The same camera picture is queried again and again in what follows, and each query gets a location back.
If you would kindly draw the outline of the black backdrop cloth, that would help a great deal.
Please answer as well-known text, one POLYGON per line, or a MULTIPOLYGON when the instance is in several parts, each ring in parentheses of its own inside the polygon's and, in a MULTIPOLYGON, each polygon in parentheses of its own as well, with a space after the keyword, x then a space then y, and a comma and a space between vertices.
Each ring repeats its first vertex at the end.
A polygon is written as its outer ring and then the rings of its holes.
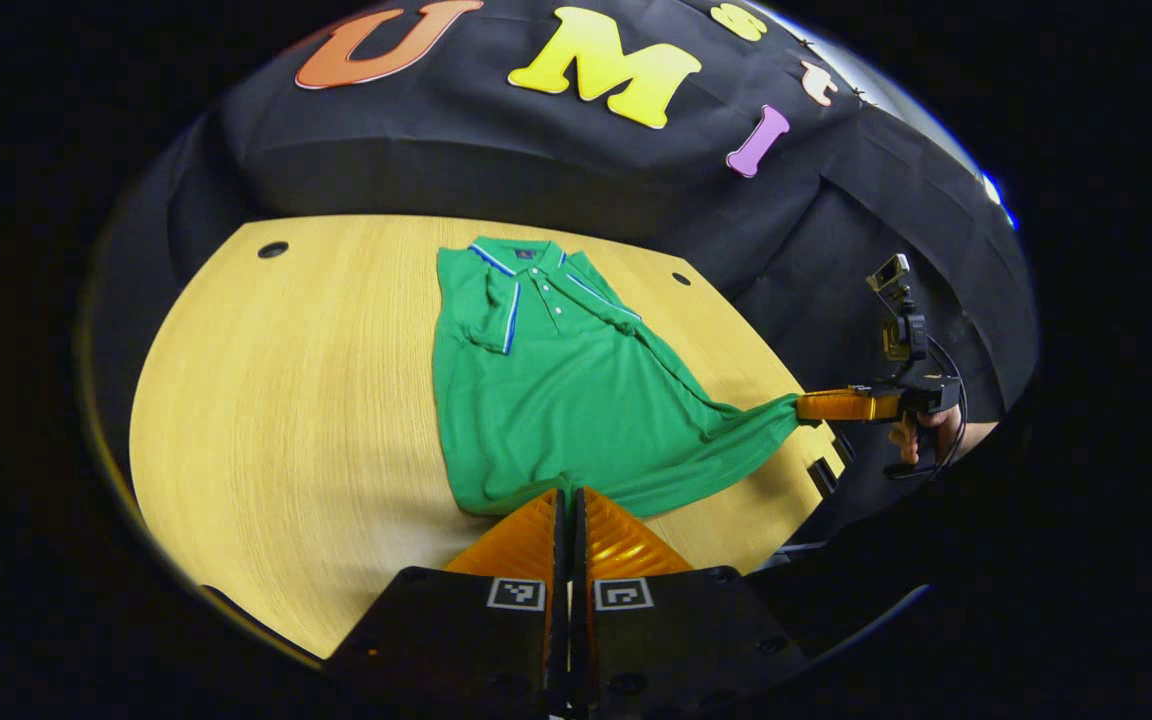
POLYGON ((92 423, 132 482, 132 379, 185 285, 243 223, 362 214, 461 217, 594 234, 680 256, 809 386, 876 373, 861 270, 910 255, 929 320, 964 370, 970 416, 996 420, 1034 376, 1038 318, 1018 233, 955 141, 884 77, 795 26, 740 40, 718 0, 484 0, 424 56, 355 85, 303 88, 306 37, 202 111, 129 185, 96 265, 83 353, 92 423), (630 56, 673 44, 702 69, 650 129, 605 94, 507 85, 577 6, 630 56))

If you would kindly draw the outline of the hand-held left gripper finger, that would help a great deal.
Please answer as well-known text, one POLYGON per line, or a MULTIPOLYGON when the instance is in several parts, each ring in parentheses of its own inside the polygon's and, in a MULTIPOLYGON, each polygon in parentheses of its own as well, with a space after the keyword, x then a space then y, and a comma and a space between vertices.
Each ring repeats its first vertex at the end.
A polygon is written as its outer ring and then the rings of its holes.
POLYGON ((442 569, 394 575, 329 659, 361 717, 547 717, 567 661, 566 497, 550 488, 442 569))
POLYGON ((723 719, 806 669, 736 569, 694 568, 594 488, 573 520, 573 688, 590 719, 723 719))

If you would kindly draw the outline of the green T-shirt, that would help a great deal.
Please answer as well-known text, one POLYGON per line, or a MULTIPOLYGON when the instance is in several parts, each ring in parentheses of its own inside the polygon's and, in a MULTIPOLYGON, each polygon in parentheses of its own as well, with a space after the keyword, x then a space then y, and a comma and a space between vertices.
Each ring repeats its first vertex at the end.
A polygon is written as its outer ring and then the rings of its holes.
POLYGON ((795 395, 710 397, 585 252, 482 236, 440 249, 435 279, 431 384, 463 511, 593 488, 654 518, 750 477, 799 425, 795 395))

